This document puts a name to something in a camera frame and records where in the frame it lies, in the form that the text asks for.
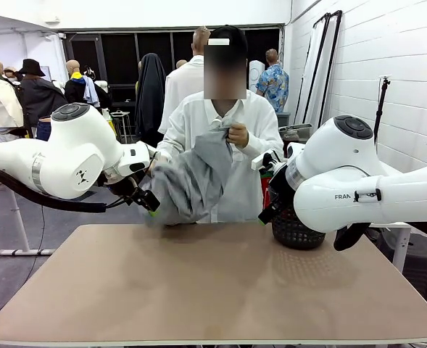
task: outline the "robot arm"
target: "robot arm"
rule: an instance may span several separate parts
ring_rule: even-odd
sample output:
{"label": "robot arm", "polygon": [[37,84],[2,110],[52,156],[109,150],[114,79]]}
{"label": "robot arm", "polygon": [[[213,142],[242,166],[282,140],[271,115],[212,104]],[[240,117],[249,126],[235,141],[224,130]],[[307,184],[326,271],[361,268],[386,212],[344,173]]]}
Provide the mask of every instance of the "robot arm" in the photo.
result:
{"label": "robot arm", "polygon": [[427,233],[427,167],[389,175],[363,121],[330,119],[306,145],[291,144],[288,152],[285,164],[271,153],[252,163],[274,172],[270,188],[277,197],[260,214],[263,223],[293,204],[297,217],[314,231],[350,226],[337,249],[353,245],[371,223],[405,221]]}
{"label": "robot arm", "polygon": [[367,176],[353,167],[330,170],[299,186],[294,209],[320,232],[353,223],[427,222],[427,167],[390,176]]}
{"label": "robot arm", "polygon": [[148,168],[154,148],[142,142],[120,144],[104,118],[87,104],[59,108],[51,116],[51,127],[47,142],[0,143],[0,171],[30,190],[60,199],[82,196],[98,179],[112,187],[131,178],[133,187],[126,198],[156,210],[158,201],[138,187],[134,175]]}

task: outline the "white coat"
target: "white coat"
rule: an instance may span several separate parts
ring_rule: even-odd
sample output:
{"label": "white coat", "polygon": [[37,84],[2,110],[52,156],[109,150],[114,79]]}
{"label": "white coat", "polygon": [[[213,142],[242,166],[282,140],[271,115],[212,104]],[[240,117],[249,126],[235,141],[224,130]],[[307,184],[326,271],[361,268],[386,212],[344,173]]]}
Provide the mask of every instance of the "white coat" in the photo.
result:
{"label": "white coat", "polygon": [[213,128],[215,119],[222,126],[243,123],[249,131],[249,143],[243,149],[233,147],[233,168],[225,193],[202,223],[256,220],[262,211],[260,174],[251,168],[252,160],[269,149],[283,157],[283,142],[278,118],[268,101],[251,91],[238,100],[222,118],[204,92],[185,98],[170,116],[170,127],[157,149],[160,156],[172,157],[194,147],[195,138]]}
{"label": "white coat", "polygon": [[172,71],[165,82],[165,103],[158,131],[167,132],[170,115],[184,98],[204,90],[204,56],[194,56],[179,69]]}
{"label": "white coat", "polygon": [[0,128],[23,126],[23,110],[10,83],[0,80]]}

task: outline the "floor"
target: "floor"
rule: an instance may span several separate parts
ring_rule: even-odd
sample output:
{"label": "floor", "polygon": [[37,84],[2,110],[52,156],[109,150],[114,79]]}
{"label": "floor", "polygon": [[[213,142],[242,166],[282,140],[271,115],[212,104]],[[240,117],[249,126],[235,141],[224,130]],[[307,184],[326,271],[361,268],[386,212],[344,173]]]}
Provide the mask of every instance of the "floor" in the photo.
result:
{"label": "floor", "polygon": [[[108,189],[95,187],[92,195],[83,202],[113,202],[113,196]],[[14,224],[14,218],[9,210],[9,192],[5,186],[0,186],[0,249],[21,248]],[[29,202],[17,195],[23,224],[31,248],[38,248],[41,241],[43,219],[41,206]],[[140,223],[141,216],[136,205],[121,205],[104,214],[87,214],[77,212],[62,212],[44,207],[44,236],[42,249],[54,249],[80,225],[89,223]],[[31,274],[40,268],[47,257],[37,257]],[[34,257],[0,257],[0,308],[5,305],[17,290],[24,284],[34,263]]]}

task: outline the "plastic basket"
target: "plastic basket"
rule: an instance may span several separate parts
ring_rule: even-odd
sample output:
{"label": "plastic basket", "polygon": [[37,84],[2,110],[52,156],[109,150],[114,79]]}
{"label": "plastic basket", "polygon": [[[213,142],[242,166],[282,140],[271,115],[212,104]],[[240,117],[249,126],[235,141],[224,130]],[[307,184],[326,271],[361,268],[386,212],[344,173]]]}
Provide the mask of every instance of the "plastic basket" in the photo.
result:
{"label": "plastic basket", "polygon": [[[275,193],[268,188],[270,198],[273,200]],[[279,215],[271,220],[274,238],[282,245],[292,249],[314,249],[320,246],[326,236],[310,230],[295,214],[294,206],[290,205]]]}

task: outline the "metal stand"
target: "metal stand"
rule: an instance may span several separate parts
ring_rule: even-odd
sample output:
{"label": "metal stand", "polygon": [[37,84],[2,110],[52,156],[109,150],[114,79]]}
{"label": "metal stand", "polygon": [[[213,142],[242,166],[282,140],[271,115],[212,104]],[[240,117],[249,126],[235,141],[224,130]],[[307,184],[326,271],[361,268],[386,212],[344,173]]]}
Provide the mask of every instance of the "metal stand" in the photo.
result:
{"label": "metal stand", "polygon": [[11,211],[13,212],[15,224],[17,225],[18,233],[22,241],[22,249],[8,250],[1,249],[0,256],[49,256],[52,255],[55,249],[30,249],[28,244],[28,238],[25,232],[25,226],[23,225],[22,215],[20,214],[20,208],[17,204],[17,199],[15,198],[15,193],[9,189],[9,195],[11,198]]}
{"label": "metal stand", "polygon": [[397,230],[397,244],[395,245],[395,253],[392,264],[397,268],[397,270],[399,270],[399,272],[402,273],[403,266],[405,265],[405,259],[407,257],[411,228],[398,228]]}
{"label": "metal stand", "polygon": [[125,119],[126,122],[128,122],[128,127],[129,127],[129,136],[131,136],[131,128],[130,128],[130,120],[129,120],[129,112],[127,111],[116,111],[111,113],[112,117],[116,117],[116,118],[121,118],[122,122],[123,122],[123,135],[125,137],[125,144],[128,143],[128,136],[126,135],[126,123],[125,123]]}
{"label": "metal stand", "polygon": [[382,83],[381,88],[381,97],[379,99],[379,105],[378,105],[378,111],[376,112],[376,121],[374,122],[374,144],[376,144],[378,140],[378,132],[379,132],[379,125],[381,124],[381,116],[382,116],[382,108],[384,106],[384,99],[386,98],[386,92],[387,87],[390,85],[390,81],[387,77],[384,77],[384,81]]}

